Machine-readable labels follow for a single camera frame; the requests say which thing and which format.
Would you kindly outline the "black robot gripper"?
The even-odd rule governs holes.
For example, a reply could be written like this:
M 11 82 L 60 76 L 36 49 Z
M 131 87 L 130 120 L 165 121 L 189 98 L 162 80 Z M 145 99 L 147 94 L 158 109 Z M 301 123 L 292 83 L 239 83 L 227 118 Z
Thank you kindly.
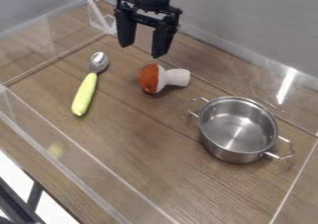
M 178 32 L 181 8 L 170 0 L 115 0 L 115 19 L 119 44 L 126 47 L 134 43 L 137 25 L 151 28 L 151 55 L 157 59 L 169 52 L 174 35 Z

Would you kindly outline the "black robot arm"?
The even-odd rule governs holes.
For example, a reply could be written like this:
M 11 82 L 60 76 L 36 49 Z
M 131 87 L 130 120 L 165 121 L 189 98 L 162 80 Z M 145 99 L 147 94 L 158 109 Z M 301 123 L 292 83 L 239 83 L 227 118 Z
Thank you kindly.
M 123 47 L 135 41 L 137 24 L 154 29 L 151 55 L 161 58 L 169 52 L 178 32 L 183 10 L 170 4 L 170 0 L 117 0 L 115 23 L 118 41 Z

